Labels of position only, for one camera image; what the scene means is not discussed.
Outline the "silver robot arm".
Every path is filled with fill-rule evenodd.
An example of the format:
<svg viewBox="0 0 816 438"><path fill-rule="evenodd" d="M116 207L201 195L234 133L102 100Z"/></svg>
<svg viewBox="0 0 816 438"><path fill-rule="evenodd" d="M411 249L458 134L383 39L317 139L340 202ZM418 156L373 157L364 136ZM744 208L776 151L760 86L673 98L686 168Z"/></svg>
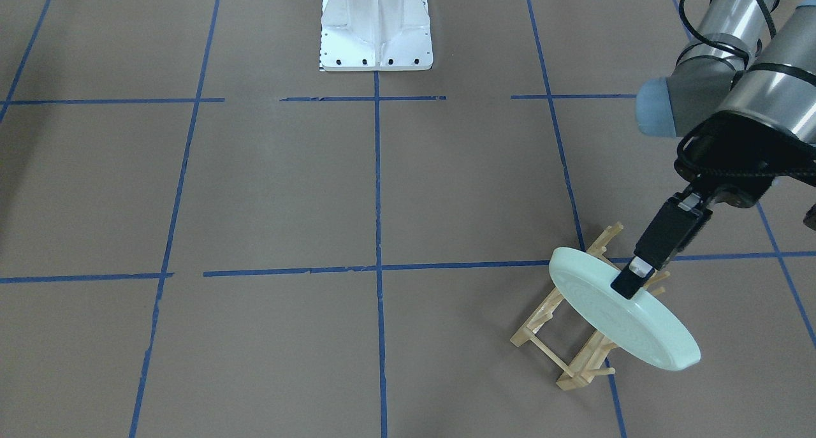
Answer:
<svg viewBox="0 0 816 438"><path fill-rule="evenodd" d="M712 206L751 208L776 179L814 186L814 0L777 29L781 0L709 0L670 76L636 96L642 133L681 138L674 168L687 182L659 209L610 287L626 299L682 252Z"/></svg>

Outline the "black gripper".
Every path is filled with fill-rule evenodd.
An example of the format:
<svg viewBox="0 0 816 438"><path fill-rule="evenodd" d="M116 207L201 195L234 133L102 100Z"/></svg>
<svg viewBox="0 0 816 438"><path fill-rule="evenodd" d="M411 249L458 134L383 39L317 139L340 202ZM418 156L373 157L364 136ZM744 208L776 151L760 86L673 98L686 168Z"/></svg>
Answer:
<svg viewBox="0 0 816 438"><path fill-rule="evenodd" d="M665 269L710 220L711 201L750 208L778 177L814 186L814 146L744 116L711 116L676 148L675 170L701 194L674 194L610 287L626 299Z"/></svg>

